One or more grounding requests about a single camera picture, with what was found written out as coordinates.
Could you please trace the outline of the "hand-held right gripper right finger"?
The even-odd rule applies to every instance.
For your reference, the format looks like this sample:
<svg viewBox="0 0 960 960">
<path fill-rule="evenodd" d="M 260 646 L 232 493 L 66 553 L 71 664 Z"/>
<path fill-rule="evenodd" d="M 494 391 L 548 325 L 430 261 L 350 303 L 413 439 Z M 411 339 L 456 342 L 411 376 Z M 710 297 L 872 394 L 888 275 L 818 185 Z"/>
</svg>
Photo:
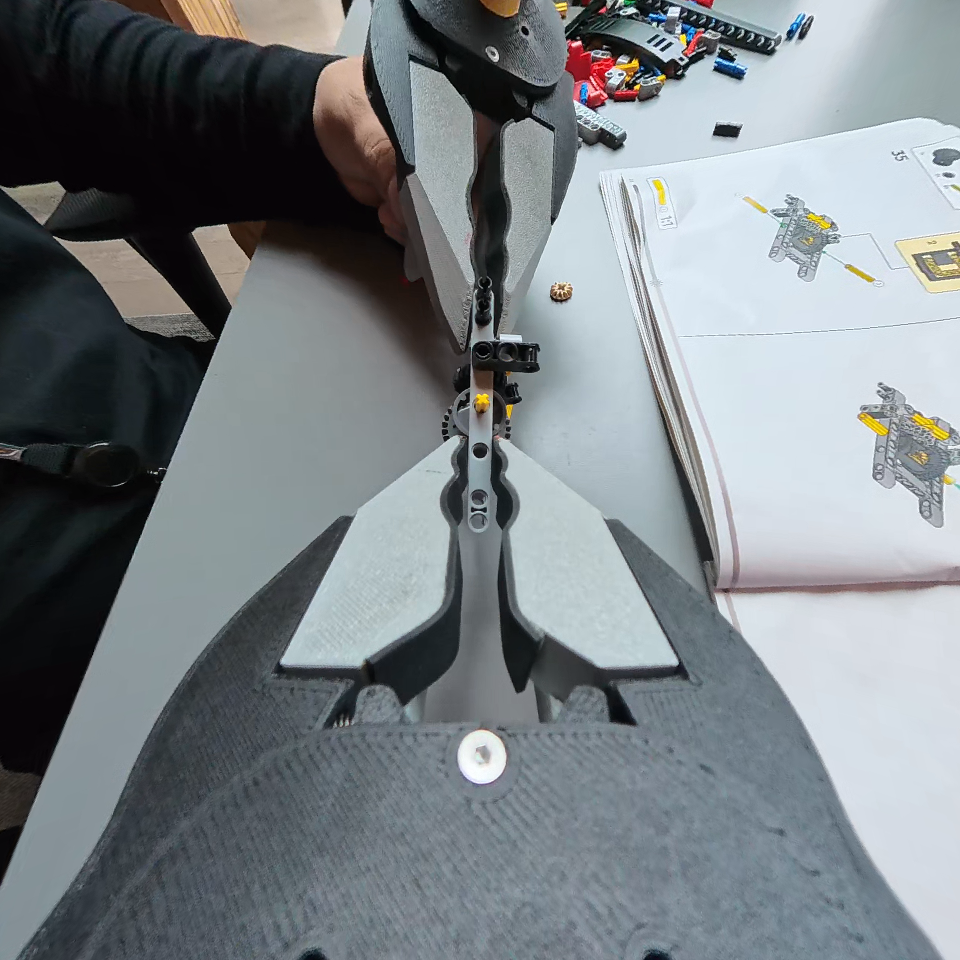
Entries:
<svg viewBox="0 0 960 960">
<path fill-rule="evenodd" d="M 533 459 L 496 445 L 500 635 L 510 681 L 549 695 L 680 668 L 620 546 L 629 531 Z"/>
</svg>

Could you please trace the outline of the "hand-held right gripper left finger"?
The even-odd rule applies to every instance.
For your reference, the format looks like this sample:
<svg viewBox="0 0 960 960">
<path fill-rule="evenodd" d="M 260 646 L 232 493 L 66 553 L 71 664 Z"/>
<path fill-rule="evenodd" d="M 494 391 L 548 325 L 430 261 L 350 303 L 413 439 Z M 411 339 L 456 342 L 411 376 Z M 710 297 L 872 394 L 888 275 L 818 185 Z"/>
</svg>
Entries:
<svg viewBox="0 0 960 960">
<path fill-rule="evenodd" d="M 290 676 L 422 698 L 459 646 L 462 438 L 451 438 L 330 527 L 340 538 L 279 660 Z"/>
</svg>

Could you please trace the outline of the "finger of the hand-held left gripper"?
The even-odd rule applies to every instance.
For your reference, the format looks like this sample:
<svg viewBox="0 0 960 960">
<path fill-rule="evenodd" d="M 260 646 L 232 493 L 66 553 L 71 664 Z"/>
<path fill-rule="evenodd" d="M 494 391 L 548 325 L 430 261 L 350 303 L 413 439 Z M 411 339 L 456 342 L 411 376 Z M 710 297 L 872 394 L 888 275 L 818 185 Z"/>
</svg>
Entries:
<svg viewBox="0 0 960 960">
<path fill-rule="evenodd" d="M 474 112 L 441 72 L 412 61 L 414 170 L 399 190 L 407 224 L 404 272 L 424 280 L 462 354 L 471 333 L 475 270 L 471 190 L 477 167 Z"/>
<path fill-rule="evenodd" d="M 495 315 L 522 306 L 551 230 L 554 133 L 533 118 L 500 127 L 482 164 L 480 275 Z"/>
</svg>

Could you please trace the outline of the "grey lego gear frame assembly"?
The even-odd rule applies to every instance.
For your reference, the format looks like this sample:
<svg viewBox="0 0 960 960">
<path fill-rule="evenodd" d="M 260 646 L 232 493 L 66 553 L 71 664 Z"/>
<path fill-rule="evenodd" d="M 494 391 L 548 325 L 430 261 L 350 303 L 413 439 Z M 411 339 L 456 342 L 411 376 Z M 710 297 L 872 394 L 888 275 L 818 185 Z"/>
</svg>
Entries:
<svg viewBox="0 0 960 960">
<path fill-rule="evenodd" d="M 509 438 L 510 415 L 522 399 L 511 376 L 540 369 L 537 343 L 496 331 L 495 305 L 494 283 L 485 275 L 474 286 L 467 356 L 453 375 L 456 396 L 441 429 L 446 440 L 466 438 L 466 524 L 474 533 L 490 526 L 494 440 Z M 485 414 L 474 412 L 477 393 L 490 396 Z"/>
</svg>

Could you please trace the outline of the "person's left forearm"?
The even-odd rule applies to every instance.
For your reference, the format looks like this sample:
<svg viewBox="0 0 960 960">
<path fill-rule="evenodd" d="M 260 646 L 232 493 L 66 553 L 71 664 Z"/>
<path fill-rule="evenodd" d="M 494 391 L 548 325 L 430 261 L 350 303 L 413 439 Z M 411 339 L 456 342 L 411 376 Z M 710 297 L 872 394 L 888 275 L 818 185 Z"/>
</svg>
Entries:
<svg viewBox="0 0 960 960">
<path fill-rule="evenodd" d="M 349 218 L 312 125 L 333 61 L 113 2 L 3 2 L 2 185 L 136 196 L 193 227 Z"/>
</svg>

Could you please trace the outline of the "pile of lego pieces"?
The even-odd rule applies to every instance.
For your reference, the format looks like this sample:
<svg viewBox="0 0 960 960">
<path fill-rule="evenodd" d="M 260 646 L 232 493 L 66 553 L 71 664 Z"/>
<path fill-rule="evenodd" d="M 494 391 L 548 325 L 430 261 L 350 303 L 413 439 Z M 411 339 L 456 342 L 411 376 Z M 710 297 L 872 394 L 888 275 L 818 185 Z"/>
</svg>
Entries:
<svg viewBox="0 0 960 960">
<path fill-rule="evenodd" d="M 813 23 L 798 14 L 786 31 L 732 16 L 714 2 L 582 2 L 565 27 L 565 69 L 579 138 L 610 149 L 626 141 L 623 126 L 605 116 L 609 103 L 644 103 L 658 98 L 668 81 L 707 62 L 718 74 L 743 80 L 745 53 L 772 56 L 784 41 L 804 39 Z"/>
</svg>

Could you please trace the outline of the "white lego instruction booklet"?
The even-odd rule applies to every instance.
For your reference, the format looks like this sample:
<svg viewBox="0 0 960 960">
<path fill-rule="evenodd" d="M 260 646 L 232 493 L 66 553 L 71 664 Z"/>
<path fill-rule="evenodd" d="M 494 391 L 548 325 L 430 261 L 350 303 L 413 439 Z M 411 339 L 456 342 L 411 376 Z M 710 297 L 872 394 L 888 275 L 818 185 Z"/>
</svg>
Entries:
<svg viewBox="0 0 960 960">
<path fill-rule="evenodd" d="M 915 118 L 601 174 L 718 604 L 958 958 L 959 136 Z"/>
</svg>

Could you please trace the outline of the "person's left hand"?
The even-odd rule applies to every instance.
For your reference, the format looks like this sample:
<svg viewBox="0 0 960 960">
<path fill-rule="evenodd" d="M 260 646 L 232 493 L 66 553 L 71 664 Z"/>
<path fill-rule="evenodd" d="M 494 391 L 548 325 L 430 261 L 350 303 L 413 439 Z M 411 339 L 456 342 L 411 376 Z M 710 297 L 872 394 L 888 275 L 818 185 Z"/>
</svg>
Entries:
<svg viewBox="0 0 960 960">
<path fill-rule="evenodd" d="M 385 233 L 407 241 L 394 146 L 366 92 L 363 59 L 336 59 L 318 76 L 313 124 L 320 149 L 348 194 L 376 209 Z"/>
</svg>

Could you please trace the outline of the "black badge reel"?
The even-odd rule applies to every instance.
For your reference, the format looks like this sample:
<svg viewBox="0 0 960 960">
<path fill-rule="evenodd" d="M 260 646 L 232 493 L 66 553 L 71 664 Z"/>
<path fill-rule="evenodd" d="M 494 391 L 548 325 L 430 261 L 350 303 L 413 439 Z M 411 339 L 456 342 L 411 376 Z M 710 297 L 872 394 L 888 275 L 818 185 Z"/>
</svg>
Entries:
<svg viewBox="0 0 960 960">
<path fill-rule="evenodd" d="M 126 444 L 99 441 L 78 450 L 69 478 L 93 488 L 119 491 L 144 484 L 159 485 L 166 471 L 163 465 L 150 466 Z"/>
</svg>

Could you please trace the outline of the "person's black clothing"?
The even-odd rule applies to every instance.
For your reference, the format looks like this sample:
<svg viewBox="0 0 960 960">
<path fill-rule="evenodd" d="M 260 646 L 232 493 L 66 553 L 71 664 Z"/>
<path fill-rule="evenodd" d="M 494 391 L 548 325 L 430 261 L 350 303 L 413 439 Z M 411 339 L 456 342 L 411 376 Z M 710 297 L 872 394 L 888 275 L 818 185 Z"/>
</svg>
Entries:
<svg viewBox="0 0 960 960">
<path fill-rule="evenodd" d="M 170 462 L 211 347 L 126 324 L 96 278 L 6 194 L 1 435 L 109 441 Z M 2 830 L 23 824 L 157 494 L 2 463 Z"/>
</svg>

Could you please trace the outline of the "wooden post with bolts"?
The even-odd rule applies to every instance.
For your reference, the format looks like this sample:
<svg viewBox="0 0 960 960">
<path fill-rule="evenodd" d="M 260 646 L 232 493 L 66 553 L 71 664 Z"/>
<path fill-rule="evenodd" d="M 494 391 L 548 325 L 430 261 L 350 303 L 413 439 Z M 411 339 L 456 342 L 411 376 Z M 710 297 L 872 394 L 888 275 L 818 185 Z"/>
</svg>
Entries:
<svg viewBox="0 0 960 960">
<path fill-rule="evenodd" d="M 234 4 L 222 1 L 160 1 L 175 25 L 201 36 L 246 41 Z"/>
</svg>

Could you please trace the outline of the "black chair frame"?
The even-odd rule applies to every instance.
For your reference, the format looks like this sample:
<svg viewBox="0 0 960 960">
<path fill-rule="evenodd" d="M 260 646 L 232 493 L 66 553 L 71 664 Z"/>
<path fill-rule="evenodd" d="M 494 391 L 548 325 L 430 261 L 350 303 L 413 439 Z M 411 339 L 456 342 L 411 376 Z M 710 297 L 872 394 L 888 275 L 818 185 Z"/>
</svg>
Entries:
<svg viewBox="0 0 960 960">
<path fill-rule="evenodd" d="M 136 198 L 96 189 L 64 193 L 43 226 L 64 241 L 125 240 L 214 338 L 223 332 L 232 306 L 191 229 L 162 224 Z"/>
</svg>

